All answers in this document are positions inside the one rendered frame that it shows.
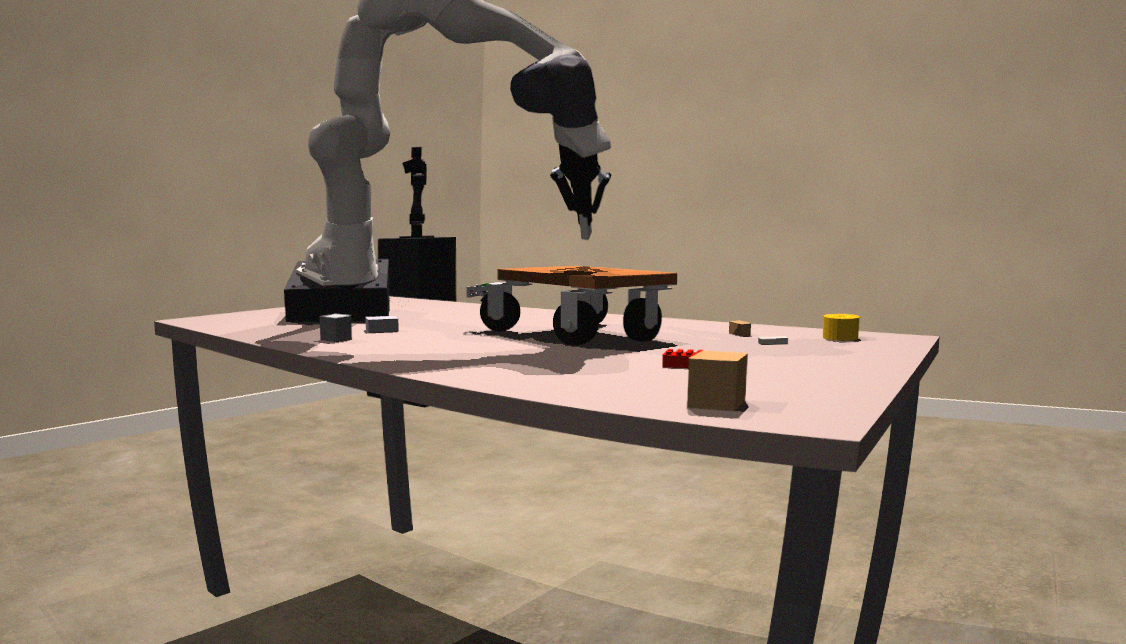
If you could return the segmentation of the wooden wheeled dolly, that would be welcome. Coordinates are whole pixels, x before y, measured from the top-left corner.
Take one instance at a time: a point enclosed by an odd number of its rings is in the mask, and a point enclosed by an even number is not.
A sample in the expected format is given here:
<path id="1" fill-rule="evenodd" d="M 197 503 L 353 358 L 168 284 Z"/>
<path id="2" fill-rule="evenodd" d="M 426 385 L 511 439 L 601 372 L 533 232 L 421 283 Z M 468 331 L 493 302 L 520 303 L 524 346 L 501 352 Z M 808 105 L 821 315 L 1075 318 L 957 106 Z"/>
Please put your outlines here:
<path id="1" fill-rule="evenodd" d="M 582 346 L 592 340 L 608 311 L 607 289 L 643 286 L 628 289 L 628 305 L 623 315 L 623 327 L 631 339 L 644 342 L 658 336 L 662 313 L 658 305 L 658 290 L 669 290 L 677 285 L 677 272 L 656 272 L 587 266 L 558 266 L 498 269 L 498 280 L 506 284 L 467 286 L 467 297 L 483 296 L 480 317 L 493 331 L 507 331 L 519 321 L 521 308 L 512 295 L 512 286 L 551 284 L 571 286 L 577 290 L 561 290 L 561 305 L 553 316 L 554 332 L 568 346 Z M 529 284 L 531 281 L 531 284 Z M 640 298 L 641 290 L 646 299 Z M 598 315 L 598 316 L 597 316 Z"/>

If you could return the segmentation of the red toy brick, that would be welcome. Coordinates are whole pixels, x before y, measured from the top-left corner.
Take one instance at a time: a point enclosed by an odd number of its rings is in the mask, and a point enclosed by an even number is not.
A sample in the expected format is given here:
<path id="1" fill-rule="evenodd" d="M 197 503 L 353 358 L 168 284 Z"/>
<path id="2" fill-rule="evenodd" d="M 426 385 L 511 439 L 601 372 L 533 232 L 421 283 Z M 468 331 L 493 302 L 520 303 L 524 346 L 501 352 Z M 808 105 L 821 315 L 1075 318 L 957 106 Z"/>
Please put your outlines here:
<path id="1" fill-rule="evenodd" d="M 698 352 L 700 351 L 701 350 L 698 350 Z M 694 352 L 694 350 L 688 350 L 687 352 L 683 352 L 683 349 L 678 349 L 676 352 L 673 352 L 673 349 L 667 349 L 665 354 L 662 357 L 662 367 L 688 368 L 689 358 L 698 352 Z"/>

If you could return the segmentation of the yellow short cylinder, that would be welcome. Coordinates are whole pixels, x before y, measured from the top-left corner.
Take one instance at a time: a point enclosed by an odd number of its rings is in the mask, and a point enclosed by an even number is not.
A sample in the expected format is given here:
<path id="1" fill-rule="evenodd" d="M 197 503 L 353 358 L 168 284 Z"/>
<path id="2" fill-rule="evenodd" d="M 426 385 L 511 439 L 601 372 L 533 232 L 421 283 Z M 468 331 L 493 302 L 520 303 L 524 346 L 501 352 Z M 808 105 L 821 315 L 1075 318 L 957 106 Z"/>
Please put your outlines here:
<path id="1" fill-rule="evenodd" d="M 823 317 L 823 338 L 829 340 L 857 340 L 859 336 L 859 316 L 848 314 L 828 314 Z"/>

